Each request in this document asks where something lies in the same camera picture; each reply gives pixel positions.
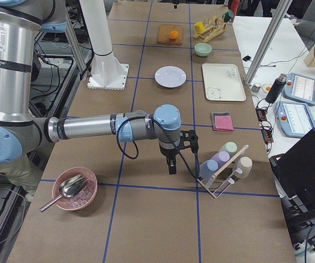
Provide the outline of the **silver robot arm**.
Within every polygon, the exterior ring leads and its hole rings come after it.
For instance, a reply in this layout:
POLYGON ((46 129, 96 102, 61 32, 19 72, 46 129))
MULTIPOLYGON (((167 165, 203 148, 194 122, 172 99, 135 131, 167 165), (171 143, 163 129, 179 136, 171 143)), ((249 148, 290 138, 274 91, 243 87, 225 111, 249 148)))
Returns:
POLYGON ((181 117, 173 105, 162 105, 151 115, 34 118, 29 114, 35 33, 66 28, 64 1, 0 1, 0 163, 17 160, 46 141, 115 135, 118 142, 158 139, 169 173, 175 174, 181 117))

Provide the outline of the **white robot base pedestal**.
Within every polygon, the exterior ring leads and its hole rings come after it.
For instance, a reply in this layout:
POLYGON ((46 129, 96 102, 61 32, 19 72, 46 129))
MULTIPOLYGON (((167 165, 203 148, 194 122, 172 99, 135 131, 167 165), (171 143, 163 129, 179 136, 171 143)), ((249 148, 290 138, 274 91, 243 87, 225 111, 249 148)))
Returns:
POLYGON ((88 88, 123 90, 129 65, 114 55, 104 2, 83 0, 80 5, 94 52, 88 88))

